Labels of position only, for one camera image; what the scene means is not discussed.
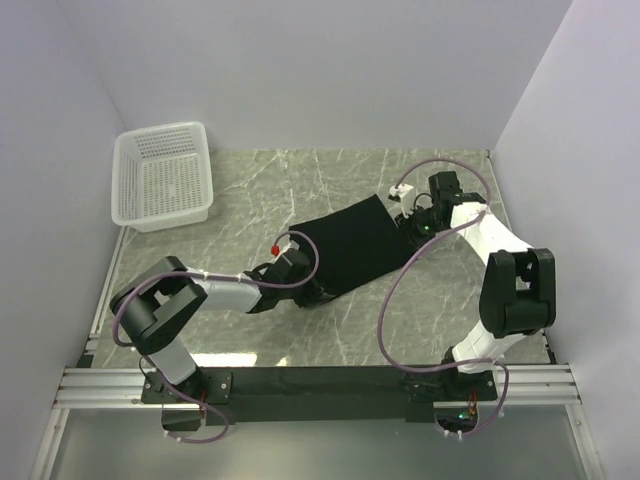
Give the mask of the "black t-shirt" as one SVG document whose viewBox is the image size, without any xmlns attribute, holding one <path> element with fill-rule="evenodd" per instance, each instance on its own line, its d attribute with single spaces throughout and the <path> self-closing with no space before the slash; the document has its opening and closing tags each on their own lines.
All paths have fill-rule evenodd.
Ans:
<svg viewBox="0 0 640 480">
<path fill-rule="evenodd" d="M 415 253 L 377 195 L 289 229 L 309 259 L 314 250 L 320 256 L 314 279 L 295 299 L 300 307 L 329 302 L 398 270 Z"/>
</svg>

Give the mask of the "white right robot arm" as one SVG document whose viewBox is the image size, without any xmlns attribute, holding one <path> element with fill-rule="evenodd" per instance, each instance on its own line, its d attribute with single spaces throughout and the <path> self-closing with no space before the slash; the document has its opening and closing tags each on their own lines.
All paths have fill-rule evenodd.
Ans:
<svg viewBox="0 0 640 480">
<path fill-rule="evenodd" d="M 515 236 L 483 196 L 463 191 L 453 171 L 430 176 L 428 196 L 431 205 L 424 208 L 414 187 L 401 183 L 389 190 L 401 206 L 395 223 L 416 255 L 452 231 L 485 266 L 477 323 L 446 352 L 442 370 L 427 377 L 428 389 L 460 399 L 487 385 L 494 362 L 508 349 L 554 323 L 555 257 Z"/>
</svg>

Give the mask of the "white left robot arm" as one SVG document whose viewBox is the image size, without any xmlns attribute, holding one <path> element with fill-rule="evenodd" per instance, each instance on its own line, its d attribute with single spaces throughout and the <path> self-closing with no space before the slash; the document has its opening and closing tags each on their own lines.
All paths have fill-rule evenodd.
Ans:
<svg viewBox="0 0 640 480">
<path fill-rule="evenodd" d="M 296 248 L 236 276 L 207 274 L 167 256 L 111 299 L 113 340 L 149 360 L 176 401 L 204 397 L 203 374 L 179 339 L 191 318 L 201 310 L 257 314 L 282 301 L 301 308 L 329 302 L 336 294 L 316 270 L 317 262 Z"/>
</svg>

